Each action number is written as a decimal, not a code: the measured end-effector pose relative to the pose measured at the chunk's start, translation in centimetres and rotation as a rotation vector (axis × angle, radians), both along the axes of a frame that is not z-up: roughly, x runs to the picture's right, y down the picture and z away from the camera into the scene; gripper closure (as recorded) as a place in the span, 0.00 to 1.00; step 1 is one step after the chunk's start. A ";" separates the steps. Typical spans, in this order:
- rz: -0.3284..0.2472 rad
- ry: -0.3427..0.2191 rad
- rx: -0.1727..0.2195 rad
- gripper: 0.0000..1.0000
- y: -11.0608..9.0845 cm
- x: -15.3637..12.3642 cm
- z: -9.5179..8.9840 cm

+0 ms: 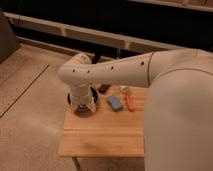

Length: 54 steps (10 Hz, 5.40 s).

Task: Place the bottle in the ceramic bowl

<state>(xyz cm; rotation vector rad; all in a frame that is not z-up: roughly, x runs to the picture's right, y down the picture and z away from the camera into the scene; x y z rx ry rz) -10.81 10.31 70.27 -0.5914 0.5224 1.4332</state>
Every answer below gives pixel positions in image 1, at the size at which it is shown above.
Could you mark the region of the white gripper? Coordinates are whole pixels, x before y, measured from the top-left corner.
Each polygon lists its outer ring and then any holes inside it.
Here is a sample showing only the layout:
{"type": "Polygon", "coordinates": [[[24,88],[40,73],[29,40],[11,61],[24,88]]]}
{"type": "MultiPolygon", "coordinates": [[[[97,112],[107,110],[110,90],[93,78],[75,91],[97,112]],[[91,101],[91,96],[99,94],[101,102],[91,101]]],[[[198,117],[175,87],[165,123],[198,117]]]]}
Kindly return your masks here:
{"type": "Polygon", "coordinates": [[[72,103],[77,106],[78,104],[89,104],[92,101],[92,87],[77,87],[70,90],[73,97],[72,103]]]}

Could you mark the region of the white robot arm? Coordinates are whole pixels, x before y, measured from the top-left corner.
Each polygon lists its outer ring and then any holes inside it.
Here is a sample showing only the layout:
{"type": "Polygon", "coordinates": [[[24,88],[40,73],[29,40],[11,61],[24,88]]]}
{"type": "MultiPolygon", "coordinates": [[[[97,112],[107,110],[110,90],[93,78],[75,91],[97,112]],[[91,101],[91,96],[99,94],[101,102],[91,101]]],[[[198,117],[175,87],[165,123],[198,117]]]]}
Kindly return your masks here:
{"type": "Polygon", "coordinates": [[[72,105],[91,110],[92,83],[146,87],[145,171],[213,171],[213,53],[186,48],[97,64],[80,53],[58,75],[72,105]]]}

